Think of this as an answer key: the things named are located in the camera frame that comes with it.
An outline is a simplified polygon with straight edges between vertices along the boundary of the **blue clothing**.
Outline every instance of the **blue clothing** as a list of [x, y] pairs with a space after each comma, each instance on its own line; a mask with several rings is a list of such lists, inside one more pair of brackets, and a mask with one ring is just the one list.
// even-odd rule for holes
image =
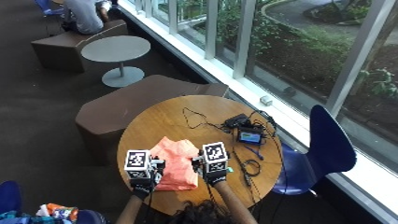
[[0, 214], [0, 224], [3, 223], [64, 224], [64, 221], [60, 218], [55, 218], [55, 217], [33, 217], [26, 213], [10, 211], [7, 213]]
[[66, 0], [66, 22], [76, 21], [82, 34], [94, 35], [102, 32], [104, 23], [98, 15], [96, 0]]

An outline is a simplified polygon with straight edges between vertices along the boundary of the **chair backrest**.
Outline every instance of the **chair backrest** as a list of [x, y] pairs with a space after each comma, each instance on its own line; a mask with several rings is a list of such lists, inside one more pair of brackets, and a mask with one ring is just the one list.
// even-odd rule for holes
[[50, 8], [50, 0], [35, 0], [38, 6], [42, 8], [43, 13], [50, 16], [50, 15], [62, 15], [64, 13], [63, 8], [58, 8], [52, 10]]
[[321, 105], [312, 109], [311, 135], [308, 159], [316, 178], [349, 171], [357, 162], [353, 145], [340, 124]]
[[9, 180], [0, 184], [0, 214], [22, 211], [23, 199], [18, 183]]

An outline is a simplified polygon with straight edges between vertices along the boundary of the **table leg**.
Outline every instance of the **table leg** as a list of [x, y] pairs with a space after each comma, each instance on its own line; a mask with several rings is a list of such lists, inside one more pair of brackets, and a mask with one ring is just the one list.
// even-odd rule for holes
[[144, 71], [138, 67], [124, 66], [108, 71], [103, 76], [103, 83], [110, 87], [126, 87], [144, 78]]
[[124, 77], [124, 63], [120, 63], [122, 77]]

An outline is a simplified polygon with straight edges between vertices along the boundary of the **hair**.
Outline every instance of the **hair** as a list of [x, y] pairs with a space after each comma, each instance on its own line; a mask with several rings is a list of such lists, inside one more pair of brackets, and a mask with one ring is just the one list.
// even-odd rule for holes
[[186, 202], [184, 210], [170, 218], [170, 224], [231, 224], [236, 223], [227, 209], [211, 200], [203, 201], [199, 205]]

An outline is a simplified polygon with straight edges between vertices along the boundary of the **wooden table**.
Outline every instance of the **wooden table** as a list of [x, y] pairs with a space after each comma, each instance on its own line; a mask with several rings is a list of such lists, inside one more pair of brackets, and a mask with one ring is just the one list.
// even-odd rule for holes
[[[257, 193], [253, 188], [256, 198], [256, 202], [253, 202], [252, 193], [245, 186], [238, 158], [234, 153], [231, 153], [232, 159], [230, 160], [230, 166], [235, 171], [228, 174], [227, 180], [245, 206], [251, 207], [269, 193], [279, 178], [281, 171], [281, 158], [279, 153], [281, 149], [280, 140], [277, 137], [275, 141], [273, 139], [267, 139], [267, 144], [261, 146], [260, 150], [265, 157], [265, 160], [261, 161], [256, 154], [251, 152], [242, 143], [234, 141], [231, 134], [210, 125], [200, 125], [196, 129], [191, 129], [183, 115], [183, 109], [186, 107], [206, 115], [208, 122], [214, 124], [222, 124], [228, 118], [240, 113], [249, 116], [253, 112], [249, 106], [223, 97], [208, 95], [182, 96], [150, 107], [128, 125], [119, 145], [118, 163], [126, 185], [130, 187], [128, 176], [124, 171], [124, 160], [128, 149], [151, 149], [164, 136], [174, 141], [188, 139], [199, 149], [202, 149], [202, 146], [206, 144], [222, 141], [224, 142], [227, 150], [231, 152], [235, 145], [236, 152], [243, 161], [255, 159], [261, 164], [261, 173], [253, 177], [260, 191], [260, 193]], [[186, 111], [186, 115], [191, 126], [196, 126], [204, 122], [200, 115], [190, 111]], [[260, 119], [264, 123], [267, 121], [259, 114], [253, 114], [252, 120], [255, 119]], [[219, 204], [224, 204], [215, 190], [214, 194]], [[174, 215], [176, 211], [183, 208], [184, 201], [191, 200], [194, 203], [200, 203], [210, 198], [208, 188], [202, 177], [199, 177], [198, 189], [186, 191], [155, 191], [152, 207], [163, 213]]]
[[51, 0], [55, 4], [62, 5], [64, 3], [64, 0]]

